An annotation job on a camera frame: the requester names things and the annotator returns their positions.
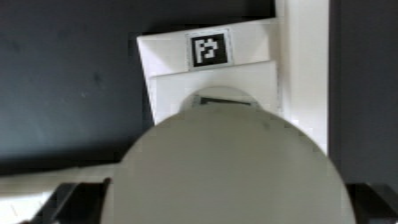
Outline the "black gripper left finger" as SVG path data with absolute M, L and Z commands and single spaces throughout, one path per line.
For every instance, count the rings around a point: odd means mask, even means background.
M 62 183 L 49 195 L 30 224 L 101 224 L 105 196 L 112 179 Z

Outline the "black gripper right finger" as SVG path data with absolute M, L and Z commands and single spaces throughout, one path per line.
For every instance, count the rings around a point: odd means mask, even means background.
M 385 184 L 346 185 L 357 224 L 398 224 L 398 193 Z

